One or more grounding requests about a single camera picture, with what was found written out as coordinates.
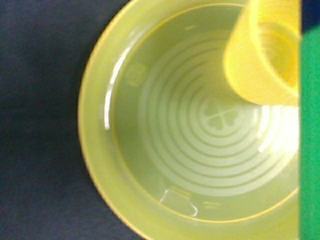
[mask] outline yellow cup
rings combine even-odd
[[[260,105],[299,102],[300,0],[251,0],[224,54],[232,89]]]

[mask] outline plastic cup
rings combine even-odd
[[[300,0],[251,0],[224,56],[230,86],[259,105],[299,101]]]
[[[296,240],[298,109],[229,86],[245,0],[134,0],[79,96],[81,147],[105,202],[147,240]]]

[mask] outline green object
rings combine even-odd
[[[320,238],[320,27],[301,46],[301,240]]]
[[[103,32],[78,124],[99,193],[148,240],[296,240],[296,107],[236,95],[223,56],[245,0],[134,0]]]

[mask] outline yellow plastic cup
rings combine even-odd
[[[298,239],[298,109],[251,104],[225,76],[245,4],[130,1],[88,61],[85,163],[146,240]]]
[[[259,105],[299,102],[300,0],[251,0],[224,54],[233,90]]]

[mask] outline dark blue background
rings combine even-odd
[[[0,239],[138,240],[103,202],[77,134],[77,96],[127,0],[0,0]]]
[[[307,32],[317,25],[320,25],[320,0],[303,0],[302,31]]]

